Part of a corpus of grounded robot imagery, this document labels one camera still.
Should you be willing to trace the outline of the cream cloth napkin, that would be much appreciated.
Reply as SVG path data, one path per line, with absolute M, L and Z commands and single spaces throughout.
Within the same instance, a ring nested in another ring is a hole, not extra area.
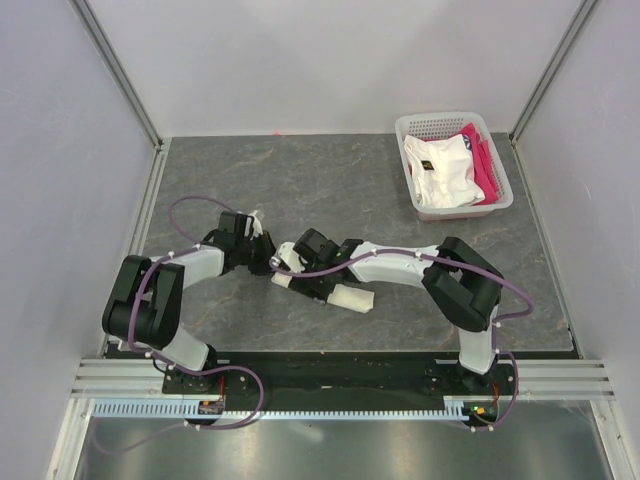
M 296 291 L 293 287 L 293 281 L 298 280 L 296 278 L 291 278 L 289 276 L 282 275 L 280 273 L 275 273 L 271 282 L 280 287 L 286 288 L 291 291 Z M 353 288 L 345 285 L 337 285 L 334 287 L 333 292 L 327 295 L 325 299 L 323 296 L 318 296 L 313 293 L 301 293 L 302 295 L 316 300 L 318 302 L 323 302 L 324 304 L 333 305 L 336 307 L 344 308 L 347 310 L 352 310 L 358 313 L 367 313 L 374 306 L 374 293 L 366 290 L 361 290 L 358 288 Z

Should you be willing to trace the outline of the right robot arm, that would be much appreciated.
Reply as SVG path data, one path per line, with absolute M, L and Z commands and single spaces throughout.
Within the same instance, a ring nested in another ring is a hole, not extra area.
M 469 245 L 447 237 L 440 245 L 401 248 L 347 239 L 338 245 L 315 229 L 284 242 L 274 262 L 283 270 L 273 282 L 313 300 L 359 313 L 374 306 L 374 294 L 358 286 L 383 282 L 425 289 L 459 333 L 458 381 L 483 392 L 494 381 L 496 353 L 491 323 L 497 314 L 501 273 Z

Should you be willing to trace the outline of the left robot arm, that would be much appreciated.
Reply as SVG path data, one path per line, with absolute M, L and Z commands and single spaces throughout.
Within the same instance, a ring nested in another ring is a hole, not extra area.
M 102 329 L 132 351 L 180 368 L 196 392 L 211 392 L 220 378 L 217 353 L 181 326 L 183 291 L 237 267 L 255 276 L 269 275 L 274 254 L 258 211 L 225 211 L 215 229 L 183 252 L 125 257 L 102 315 Z

